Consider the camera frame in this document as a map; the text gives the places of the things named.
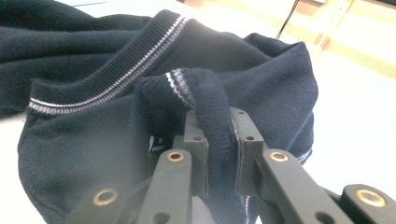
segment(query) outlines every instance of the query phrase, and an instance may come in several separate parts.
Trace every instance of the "ribbed collar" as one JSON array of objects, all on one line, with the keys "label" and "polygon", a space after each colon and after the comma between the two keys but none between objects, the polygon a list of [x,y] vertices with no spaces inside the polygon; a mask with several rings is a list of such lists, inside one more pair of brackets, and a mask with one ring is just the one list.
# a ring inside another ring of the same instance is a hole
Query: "ribbed collar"
[{"label": "ribbed collar", "polygon": [[188,19],[174,12],[159,12],[137,38],[81,81],[55,84],[35,80],[29,109],[51,115],[68,114],[123,94],[138,77],[145,76],[161,62],[188,26]]}]

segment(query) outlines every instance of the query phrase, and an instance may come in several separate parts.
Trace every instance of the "white stripe trim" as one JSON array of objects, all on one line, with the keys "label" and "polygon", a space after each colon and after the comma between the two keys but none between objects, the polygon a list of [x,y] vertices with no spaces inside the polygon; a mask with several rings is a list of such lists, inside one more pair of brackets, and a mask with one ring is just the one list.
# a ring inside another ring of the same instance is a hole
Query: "white stripe trim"
[{"label": "white stripe trim", "polygon": [[299,158],[297,158],[297,161],[298,161],[298,162],[305,161],[305,160],[309,157],[311,151],[312,151],[312,148],[310,148],[307,152],[305,152],[304,155],[302,155],[302,156],[300,156]]},{"label": "white stripe trim", "polygon": [[[86,101],[76,103],[76,104],[58,105],[58,104],[43,102],[43,101],[40,101],[40,100],[37,100],[37,99],[31,97],[31,103],[29,104],[29,106],[32,107],[33,109],[40,111],[40,112],[45,112],[45,111],[50,112],[51,111],[52,113],[58,114],[58,113],[73,112],[75,110],[81,109],[81,108],[70,109],[67,107],[83,106],[82,108],[85,108],[85,107],[90,106],[90,104],[97,105],[102,102],[105,102],[106,100],[113,98],[120,91],[122,91],[124,87],[127,86],[126,84],[122,83],[125,79],[131,77],[132,80],[129,80],[129,81],[133,82],[139,75],[141,75],[149,67],[149,65],[144,64],[146,61],[148,61],[148,63],[153,63],[153,62],[155,62],[156,59],[158,59],[158,57],[164,52],[164,50],[167,49],[167,47],[169,47],[170,43],[172,43],[176,40],[176,37],[178,36],[178,34],[180,33],[180,31],[184,27],[184,25],[187,23],[187,21],[188,20],[182,16],[178,17],[177,20],[175,21],[175,23],[166,32],[165,36],[139,61],[139,63],[136,66],[134,66],[131,70],[129,70],[125,75],[123,75],[120,79],[118,79],[113,85],[111,85],[105,91],[92,97],[91,99],[88,99]],[[164,48],[158,49],[159,47],[162,46],[162,44],[165,41],[168,41],[170,43],[165,43]],[[101,99],[103,97],[106,97],[107,95],[110,95],[109,97],[107,97],[109,99]],[[59,107],[60,109],[54,110],[55,108],[45,108],[42,106]]]},{"label": "white stripe trim", "polygon": [[171,74],[166,73],[165,75],[168,78],[169,85],[171,86],[173,92],[177,95],[177,97],[183,102],[185,106],[191,107],[189,102],[186,99],[184,99],[184,97],[180,94],[180,91],[177,90],[177,86],[175,85],[175,81],[172,79]]},{"label": "white stripe trim", "polygon": [[249,218],[249,216],[248,216],[248,207],[249,207],[249,205],[250,205],[250,197],[249,196],[247,196],[246,198],[245,198],[245,204],[244,204],[244,206],[245,206],[245,215],[246,215],[246,220],[245,220],[245,224],[249,224],[250,223],[250,218]]},{"label": "white stripe trim", "polygon": [[186,78],[184,78],[183,73],[180,69],[173,71],[173,73],[177,81],[177,86],[181,90],[181,93],[187,98],[187,102],[189,103],[191,108],[195,108],[195,106],[197,105],[195,98],[190,91],[190,86],[189,84],[187,84]]}]

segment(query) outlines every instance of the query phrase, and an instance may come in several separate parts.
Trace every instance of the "dark fabric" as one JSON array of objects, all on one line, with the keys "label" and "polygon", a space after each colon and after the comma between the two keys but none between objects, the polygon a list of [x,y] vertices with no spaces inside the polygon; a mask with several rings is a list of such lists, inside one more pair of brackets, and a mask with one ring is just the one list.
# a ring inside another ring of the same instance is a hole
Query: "dark fabric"
[{"label": "dark fabric", "polygon": [[74,82],[134,39],[148,17],[94,18],[43,0],[0,0],[0,116],[25,110],[32,78]]},{"label": "dark fabric", "polygon": [[[65,15],[78,14],[60,7]],[[76,25],[85,27],[91,20],[81,14]],[[0,85],[10,88],[0,89],[0,111],[21,111],[28,104],[19,143],[20,179],[48,223],[64,223],[96,186],[113,183],[131,189],[146,178],[150,140],[163,137],[154,141],[169,148],[172,136],[183,134],[186,112],[192,108],[209,142],[205,203],[219,224],[254,223],[257,218],[253,200],[233,191],[236,147],[230,106],[249,113],[269,147],[302,161],[311,153],[318,87],[304,43],[287,45],[257,34],[239,38],[166,10],[132,35],[86,27],[77,33],[45,27],[36,28],[38,32],[12,24],[14,28],[3,27],[7,36],[31,32],[68,43],[26,54],[16,49],[0,64],[16,74],[1,73],[7,79]],[[102,44],[70,37],[84,34]],[[124,42],[111,43],[119,34],[126,34]],[[25,40],[19,37],[18,43]],[[36,77],[32,84],[31,77]]]}]

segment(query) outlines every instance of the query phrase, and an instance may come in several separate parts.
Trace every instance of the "screw hole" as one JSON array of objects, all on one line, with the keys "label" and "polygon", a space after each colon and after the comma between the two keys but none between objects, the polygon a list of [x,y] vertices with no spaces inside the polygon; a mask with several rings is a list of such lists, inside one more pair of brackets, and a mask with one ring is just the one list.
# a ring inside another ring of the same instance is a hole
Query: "screw hole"
[{"label": "screw hole", "polygon": [[273,153],[271,153],[270,157],[274,161],[287,161],[289,159],[287,155],[285,155],[281,152],[273,152]]},{"label": "screw hole", "polygon": [[323,224],[334,224],[334,219],[324,212],[317,212],[315,214],[316,219]]},{"label": "screw hole", "polygon": [[171,217],[166,213],[157,213],[153,217],[153,224],[166,224]]},{"label": "screw hole", "polygon": [[387,205],[385,199],[374,191],[368,189],[358,189],[356,194],[360,200],[362,200],[364,203],[370,204],[371,206],[384,207]]},{"label": "screw hole", "polygon": [[179,152],[173,152],[168,155],[169,161],[181,161],[184,159],[184,155]]},{"label": "screw hole", "polygon": [[102,189],[93,197],[93,203],[98,206],[108,205],[116,201],[118,193],[114,189]]}]

